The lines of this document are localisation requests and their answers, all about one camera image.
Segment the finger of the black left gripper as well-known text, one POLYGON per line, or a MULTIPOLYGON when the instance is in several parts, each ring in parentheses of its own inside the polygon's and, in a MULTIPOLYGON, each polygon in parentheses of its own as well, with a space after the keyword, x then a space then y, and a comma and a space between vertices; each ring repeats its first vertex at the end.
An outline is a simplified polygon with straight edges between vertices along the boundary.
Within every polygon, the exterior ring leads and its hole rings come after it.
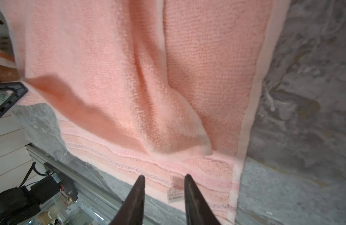
POLYGON ((21 82, 0 82, 0 118, 27 92, 21 82))

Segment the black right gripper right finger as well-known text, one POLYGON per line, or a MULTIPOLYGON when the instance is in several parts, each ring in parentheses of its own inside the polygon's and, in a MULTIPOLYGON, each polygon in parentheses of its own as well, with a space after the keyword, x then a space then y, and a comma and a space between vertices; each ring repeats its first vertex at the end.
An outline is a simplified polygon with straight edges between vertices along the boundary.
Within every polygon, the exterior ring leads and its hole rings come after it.
POLYGON ((187 225, 220 225, 190 174, 184 179, 187 225))

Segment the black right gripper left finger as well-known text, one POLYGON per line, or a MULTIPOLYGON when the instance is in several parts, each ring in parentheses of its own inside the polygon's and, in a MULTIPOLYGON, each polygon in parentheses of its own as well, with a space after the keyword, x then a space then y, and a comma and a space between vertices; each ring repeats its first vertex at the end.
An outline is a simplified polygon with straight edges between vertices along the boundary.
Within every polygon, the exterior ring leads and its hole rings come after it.
POLYGON ((144 202, 145 177, 140 175, 110 225, 142 225, 144 202))

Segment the pink towel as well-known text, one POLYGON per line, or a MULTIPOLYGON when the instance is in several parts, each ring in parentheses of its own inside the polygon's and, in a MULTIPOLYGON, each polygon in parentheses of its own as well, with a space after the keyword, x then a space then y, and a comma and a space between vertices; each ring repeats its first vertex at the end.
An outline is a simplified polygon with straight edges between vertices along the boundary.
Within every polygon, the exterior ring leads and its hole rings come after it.
POLYGON ((235 222, 262 81, 290 1, 0 1, 15 63, 69 152, 169 203, 190 174, 235 222))

